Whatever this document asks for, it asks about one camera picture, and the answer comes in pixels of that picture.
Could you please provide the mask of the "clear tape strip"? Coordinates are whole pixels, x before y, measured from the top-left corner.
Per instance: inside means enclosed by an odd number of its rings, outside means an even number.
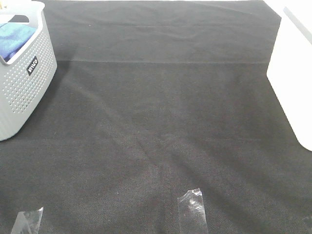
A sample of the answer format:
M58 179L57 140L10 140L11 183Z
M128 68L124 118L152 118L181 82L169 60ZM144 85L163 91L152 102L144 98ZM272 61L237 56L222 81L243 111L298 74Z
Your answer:
M179 229L181 234L207 234L202 192L199 188L188 190L177 198Z
M19 212L11 234L38 234L44 208Z

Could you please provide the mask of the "clear tape strip centre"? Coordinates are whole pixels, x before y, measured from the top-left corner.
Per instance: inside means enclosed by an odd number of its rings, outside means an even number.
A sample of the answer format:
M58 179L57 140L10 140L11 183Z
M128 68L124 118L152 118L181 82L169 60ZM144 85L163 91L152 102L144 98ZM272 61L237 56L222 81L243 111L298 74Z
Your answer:
M207 234L202 192L199 188L188 190L177 198L179 229L181 234Z

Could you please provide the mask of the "grey perforated laundry basket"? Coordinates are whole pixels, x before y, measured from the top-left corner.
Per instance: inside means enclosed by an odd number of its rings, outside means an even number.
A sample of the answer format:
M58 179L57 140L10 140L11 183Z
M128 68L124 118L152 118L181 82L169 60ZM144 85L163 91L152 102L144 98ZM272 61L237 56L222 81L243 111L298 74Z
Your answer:
M0 139L14 136L45 94L57 69L44 10L45 4L9 5L1 15L24 15L36 31L9 61L0 60Z

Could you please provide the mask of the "blue microfibre towel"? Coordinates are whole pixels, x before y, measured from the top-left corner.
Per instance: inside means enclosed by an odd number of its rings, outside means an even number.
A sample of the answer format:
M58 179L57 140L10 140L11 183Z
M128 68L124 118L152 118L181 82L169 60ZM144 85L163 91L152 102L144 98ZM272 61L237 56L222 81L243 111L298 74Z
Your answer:
M0 56L8 62L14 54L31 38L36 28L18 24L0 24Z

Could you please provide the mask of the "white plastic basket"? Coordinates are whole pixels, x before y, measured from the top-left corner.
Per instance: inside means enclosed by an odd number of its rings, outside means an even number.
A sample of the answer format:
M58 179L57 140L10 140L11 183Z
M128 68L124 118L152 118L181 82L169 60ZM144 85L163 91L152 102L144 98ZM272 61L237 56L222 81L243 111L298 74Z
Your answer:
M312 3L283 9L268 80L298 142L312 149Z

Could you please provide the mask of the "clear tape strip left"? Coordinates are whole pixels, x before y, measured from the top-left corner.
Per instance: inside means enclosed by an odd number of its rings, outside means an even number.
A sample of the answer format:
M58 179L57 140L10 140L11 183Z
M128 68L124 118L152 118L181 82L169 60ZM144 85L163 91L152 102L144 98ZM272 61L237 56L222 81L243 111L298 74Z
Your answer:
M44 208L19 212L11 234L38 234Z

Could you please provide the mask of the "black table cloth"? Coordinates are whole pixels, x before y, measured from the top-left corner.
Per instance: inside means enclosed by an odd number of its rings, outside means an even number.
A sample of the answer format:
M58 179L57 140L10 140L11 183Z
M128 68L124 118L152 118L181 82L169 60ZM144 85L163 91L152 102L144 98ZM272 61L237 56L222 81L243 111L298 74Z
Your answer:
M199 188L211 234L304 234L312 154L267 79L265 2L45 1L57 71L0 144L0 231L176 234Z

